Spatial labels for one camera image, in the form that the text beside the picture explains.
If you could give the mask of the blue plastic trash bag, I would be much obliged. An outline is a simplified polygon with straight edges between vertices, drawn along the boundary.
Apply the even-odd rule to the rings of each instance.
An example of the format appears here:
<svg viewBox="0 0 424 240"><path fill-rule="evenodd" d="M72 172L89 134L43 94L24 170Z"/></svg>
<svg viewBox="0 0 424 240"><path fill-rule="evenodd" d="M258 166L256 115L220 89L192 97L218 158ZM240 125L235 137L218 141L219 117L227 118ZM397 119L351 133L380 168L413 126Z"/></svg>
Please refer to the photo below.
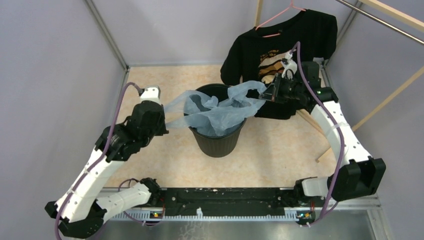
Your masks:
<svg viewBox="0 0 424 240"><path fill-rule="evenodd" d="M247 97L248 91L262 94L267 89L260 81L247 81L224 88L223 100L213 93L208 96L199 90L186 90L165 105L164 112L182 113L183 116L166 123L168 129L191 127L207 137L223 137L236 130L247 118L253 117L266 103L265 100Z"/></svg>

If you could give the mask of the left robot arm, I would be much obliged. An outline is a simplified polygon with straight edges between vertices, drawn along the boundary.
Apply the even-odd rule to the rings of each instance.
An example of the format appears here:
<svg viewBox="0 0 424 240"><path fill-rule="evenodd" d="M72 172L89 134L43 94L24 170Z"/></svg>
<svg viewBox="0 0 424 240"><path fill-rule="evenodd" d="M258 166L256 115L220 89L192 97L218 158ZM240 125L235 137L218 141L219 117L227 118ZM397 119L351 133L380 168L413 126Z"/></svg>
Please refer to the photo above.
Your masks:
<svg viewBox="0 0 424 240"><path fill-rule="evenodd" d="M98 232L112 217L136 206L154 207L161 188L150 177L107 197L99 197L109 178L141 148L157 136L168 134L164 107L158 98L147 98L133 108L124 122L104 129L90 158L70 189L45 211L55 220L56 239L86 239Z"/></svg>

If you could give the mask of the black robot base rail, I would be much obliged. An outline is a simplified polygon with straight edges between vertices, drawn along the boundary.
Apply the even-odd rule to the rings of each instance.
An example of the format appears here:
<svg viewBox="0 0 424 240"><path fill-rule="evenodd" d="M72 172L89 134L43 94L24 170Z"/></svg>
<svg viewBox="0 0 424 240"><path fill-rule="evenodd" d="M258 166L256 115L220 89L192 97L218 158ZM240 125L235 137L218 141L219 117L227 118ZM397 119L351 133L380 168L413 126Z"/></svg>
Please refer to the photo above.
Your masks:
<svg viewBox="0 0 424 240"><path fill-rule="evenodd" d="M141 205L158 208L166 217L194 216L200 209L206 217L283 216L288 208L321 207L320 197L303 196L292 188L162 188L153 200Z"/></svg>

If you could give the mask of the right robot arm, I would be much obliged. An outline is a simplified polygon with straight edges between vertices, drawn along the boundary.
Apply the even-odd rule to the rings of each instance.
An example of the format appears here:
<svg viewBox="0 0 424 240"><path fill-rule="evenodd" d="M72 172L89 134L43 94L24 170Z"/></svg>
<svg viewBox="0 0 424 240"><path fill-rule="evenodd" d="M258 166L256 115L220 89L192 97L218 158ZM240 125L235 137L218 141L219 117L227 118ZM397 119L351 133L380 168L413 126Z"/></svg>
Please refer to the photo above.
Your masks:
<svg viewBox="0 0 424 240"><path fill-rule="evenodd" d="M301 67L288 59L260 99L283 104L295 101L317 122L334 156L336 170L328 177L298 180L293 200L307 206L314 197L331 197L341 202L373 195L386 171L382 158L374 158L357 139L342 112L339 99L331 87L321 87L319 65L302 62Z"/></svg>

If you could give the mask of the black trash bin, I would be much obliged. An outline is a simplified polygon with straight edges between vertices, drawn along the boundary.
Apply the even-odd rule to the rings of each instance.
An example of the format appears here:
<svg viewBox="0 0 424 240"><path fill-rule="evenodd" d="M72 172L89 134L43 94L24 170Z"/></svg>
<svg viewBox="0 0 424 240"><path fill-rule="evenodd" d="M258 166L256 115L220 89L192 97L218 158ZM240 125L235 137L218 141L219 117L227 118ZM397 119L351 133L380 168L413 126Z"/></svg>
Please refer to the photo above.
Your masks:
<svg viewBox="0 0 424 240"><path fill-rule="evenodd" d="M228 85L211 83L203 85L196 90L208 96L216 96L222 101L228 97ZM247 119L242 121L232 132L224 136L207 136L201 134L196 128L188 127L192 132L200 150L209 157L222 158L229 155L236 147L238 139Z"/></svg>

